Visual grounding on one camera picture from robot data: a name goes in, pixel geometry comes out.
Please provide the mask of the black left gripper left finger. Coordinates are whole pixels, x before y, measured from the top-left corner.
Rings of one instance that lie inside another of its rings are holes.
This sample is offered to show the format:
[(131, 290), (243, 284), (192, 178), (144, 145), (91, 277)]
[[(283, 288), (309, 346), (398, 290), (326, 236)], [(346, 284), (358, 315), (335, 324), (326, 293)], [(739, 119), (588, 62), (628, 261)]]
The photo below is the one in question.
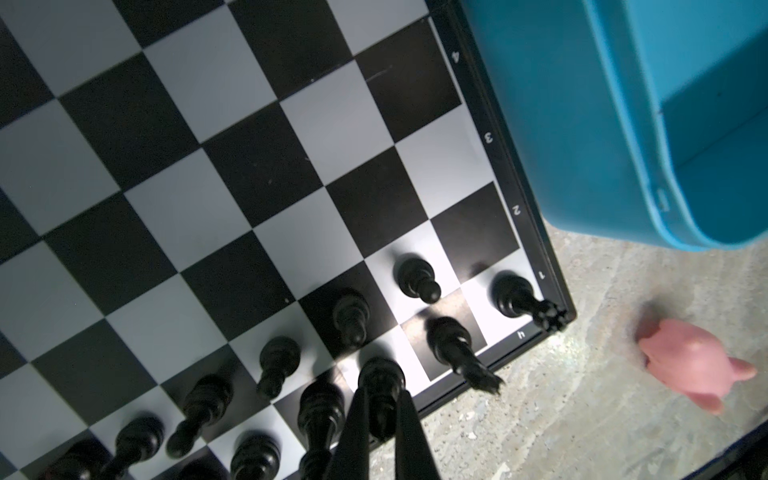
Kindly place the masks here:
[(326, 469), (328, 480), (369, 478), (369, 395), (360, 386), (354, 396), (337, 448)]

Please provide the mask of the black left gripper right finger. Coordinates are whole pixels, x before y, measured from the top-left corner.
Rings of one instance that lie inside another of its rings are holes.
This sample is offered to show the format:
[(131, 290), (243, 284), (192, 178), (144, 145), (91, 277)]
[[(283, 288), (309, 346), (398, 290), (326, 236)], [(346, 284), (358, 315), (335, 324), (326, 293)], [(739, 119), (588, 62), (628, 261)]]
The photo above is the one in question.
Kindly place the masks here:
[(395, 478), (440, 480), (411, 394), (402, 390), (396, 404)]

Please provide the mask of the black bishop chess piece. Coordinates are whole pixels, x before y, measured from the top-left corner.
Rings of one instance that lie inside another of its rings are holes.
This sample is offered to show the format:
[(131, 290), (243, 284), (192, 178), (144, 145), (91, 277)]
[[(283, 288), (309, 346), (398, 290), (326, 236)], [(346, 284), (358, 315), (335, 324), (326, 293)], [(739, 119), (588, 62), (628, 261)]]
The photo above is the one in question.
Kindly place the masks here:
[(374, 357), (362, 367), (358, 386), (367, 391), (370, 435), (380, 443), (395, 435), (397, 400), (405, 385), (405, 375), (392, 359)]

